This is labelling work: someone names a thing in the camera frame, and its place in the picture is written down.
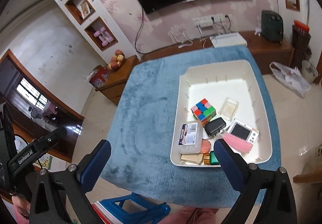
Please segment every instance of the metal screw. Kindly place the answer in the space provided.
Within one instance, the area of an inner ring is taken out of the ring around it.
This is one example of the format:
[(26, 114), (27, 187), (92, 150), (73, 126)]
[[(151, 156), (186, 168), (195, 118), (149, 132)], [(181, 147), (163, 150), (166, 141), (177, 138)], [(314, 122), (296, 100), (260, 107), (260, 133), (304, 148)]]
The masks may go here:
[(16, 186), (13, 186), (14, 187), (14, 191), (11, 191), (11, 192), (9, 192), (9, 194), (11, 195), (11, 196), (17, 196), (17, 188), (16, 188)]
[(74, 171), (75, 169), (76, 169), (76, 165), (75, 165), (75, 164), (72, 164), (72, 165), (69, 165), (69, 166), (68, 166), (68, 170), (69, 170), (70, 172)]
[(250, 169), (257, 169), (257, 165), (255, 163), (249, 163), (248, 166)]
[(280, 172), (286, 173), (286, 168), (280, 167)]
[(41, 171), (39, 171), (39, 174), (40, 175), (45, 175), (47, 173), (47, 170), (46, 169), (42, 169)]

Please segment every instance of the blue gripper pad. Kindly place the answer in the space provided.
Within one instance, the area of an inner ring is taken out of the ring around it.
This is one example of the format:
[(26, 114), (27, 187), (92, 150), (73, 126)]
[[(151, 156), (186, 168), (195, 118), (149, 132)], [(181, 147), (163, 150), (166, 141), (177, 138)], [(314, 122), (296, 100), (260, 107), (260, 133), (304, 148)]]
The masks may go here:
[(76, 177), (84, 193), (93, 189), (106, 162), (111, 156), (111, 144), (101, 140), (91, 154), (87, 154), (78, 164)]
[(232, 188), (241, 192), (249, 174), (246, 161), (233, 152), (223, 139), (215, 141), (214, 153)]

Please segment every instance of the pink sponge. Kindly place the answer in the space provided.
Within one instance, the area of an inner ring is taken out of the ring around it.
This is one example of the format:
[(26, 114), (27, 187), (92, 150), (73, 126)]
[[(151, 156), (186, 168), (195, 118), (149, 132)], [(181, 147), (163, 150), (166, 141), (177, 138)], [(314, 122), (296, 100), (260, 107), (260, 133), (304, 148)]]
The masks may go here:
[(200, 153), (209, 153), (211, 149), (211, 143), (208, 140), (202, 140)]
[(249, 153), (252, 150), (253, 144), (239, 137), (236, 137), (233, 134), (224, 133), (221, 136), (229, 146), (238, 150), (239, 152)]

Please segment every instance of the tile floor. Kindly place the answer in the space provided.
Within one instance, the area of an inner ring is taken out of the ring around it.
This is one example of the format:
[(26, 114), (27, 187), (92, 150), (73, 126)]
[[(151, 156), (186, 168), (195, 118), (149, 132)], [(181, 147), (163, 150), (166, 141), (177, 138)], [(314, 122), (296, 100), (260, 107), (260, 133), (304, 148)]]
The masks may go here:
[[(279, 126), (281, 140), (282, 166), (291, 178), (297, 206), (298, 223), (314, 223), (314, 216), (322, 214), (322, 202), (319, 193), (320, 184), (295, 184), (293, 176), (300, 174), (314, 154), (314, 148), (322, 143), (322, 88), (312, 85), (305, 98), (300, 98), (277, 82), (271, 75), (264, 80), (271, 96)], [(83, 130), (78, 137), (73, 163), (77, 164), (85, 154), (90, 153), (96, 144), (105, 139), (112, 123), (116, 106), (100, 92), (91, 94), (84, 109)], [(99, 178), (94, 189), (87, 193), (91, 203), (101, 199), (114, 198), (130, 194), (130, 191)], [(181, 206), (170, 204), (171, 213)], [(253, 223), (259, 207), (253, 208), (247, 223)], [(73, 219), (70, 204), (67, 210)], [(221, 223), (229, 208), (220, 209), (216, 214), (216, 223)]]

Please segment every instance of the wooden drawer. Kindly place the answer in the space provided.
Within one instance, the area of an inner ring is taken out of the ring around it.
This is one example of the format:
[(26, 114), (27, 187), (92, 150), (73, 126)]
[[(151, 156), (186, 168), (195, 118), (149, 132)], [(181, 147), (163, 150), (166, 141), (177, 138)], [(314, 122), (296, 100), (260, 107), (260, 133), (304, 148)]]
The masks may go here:
[(269, 65), (273, 61), (289, 67), (290, 60), (292, 58), (291, 51), (269, 52), (269, 53), (260, 53), (260, 54), (252, 54), (252, 55), (262, 75), (272, 73), (271, 69), (269, 68)]
[(103, 89), (101, 92), (102, 94), (107, 97), (108, 99), (113, 99), (115, 97), (121, 97), (126, 82), (112, 86), (107, 89)]
[(120, 102), (120, 98), (121, 98), (121, 96), (114, 97), (114, 98), (110, 99), (110, 101), (112, 101), (115, 105), (118, 105)]

